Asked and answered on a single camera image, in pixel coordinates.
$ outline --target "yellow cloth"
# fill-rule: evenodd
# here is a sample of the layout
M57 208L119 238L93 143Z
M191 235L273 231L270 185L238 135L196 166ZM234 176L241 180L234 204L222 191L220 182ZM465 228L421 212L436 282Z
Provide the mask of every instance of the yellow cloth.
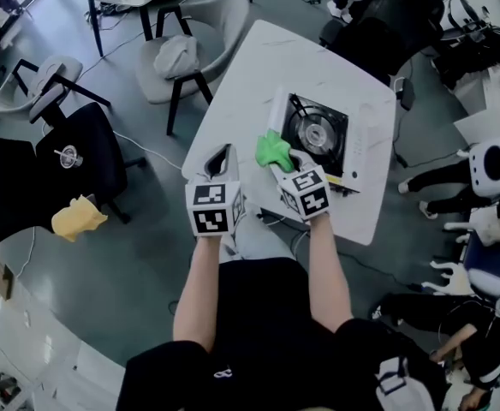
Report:
M57 235L75 242L79 233L94 230L105 221L107 217L92 202L80 196L52 217L52 229Z

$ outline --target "white bag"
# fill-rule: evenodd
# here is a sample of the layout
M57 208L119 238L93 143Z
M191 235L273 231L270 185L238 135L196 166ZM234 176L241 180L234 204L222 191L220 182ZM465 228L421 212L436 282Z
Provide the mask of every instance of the white bag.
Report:
M169 39L161 46L153 67L166 80L199 71L197 39L187 35Z

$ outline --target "green cloth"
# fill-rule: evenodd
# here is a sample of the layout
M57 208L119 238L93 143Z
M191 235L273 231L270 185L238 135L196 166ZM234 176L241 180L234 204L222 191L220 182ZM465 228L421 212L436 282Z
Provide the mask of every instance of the green cloth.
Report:
M270 129L267 135L258 138L256 161L262 168L277 163L284 172L289 173L295 170L289 152L290 144L281 139L277 131Z

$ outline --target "black chair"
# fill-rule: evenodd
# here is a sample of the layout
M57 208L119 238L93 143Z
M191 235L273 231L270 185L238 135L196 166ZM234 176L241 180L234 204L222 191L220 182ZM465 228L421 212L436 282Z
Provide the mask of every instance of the black chair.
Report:
M350 12L353 21L347 26L331 21L320 42L386 85L408 59L443 34L442 0L362 0Z
M54 151L68 145L83 158L81 166L60 165ZM36 154L28 141L0 139L0 241L34 226L52 232L52 216L81 195L93 195L98 209L106 204L128 223L113 199L127 187L125 169L135 165L146 166L146 159L123 162L107 117L95 103L58 123L37 144Z

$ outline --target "portable gas stove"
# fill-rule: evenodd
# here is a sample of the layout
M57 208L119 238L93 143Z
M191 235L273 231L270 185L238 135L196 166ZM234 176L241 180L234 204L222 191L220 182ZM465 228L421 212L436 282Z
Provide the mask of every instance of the portable gas stove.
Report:
M293 149L320 164L332 190L360 192L366 164L366 126L342 112L279 87L269 118Z

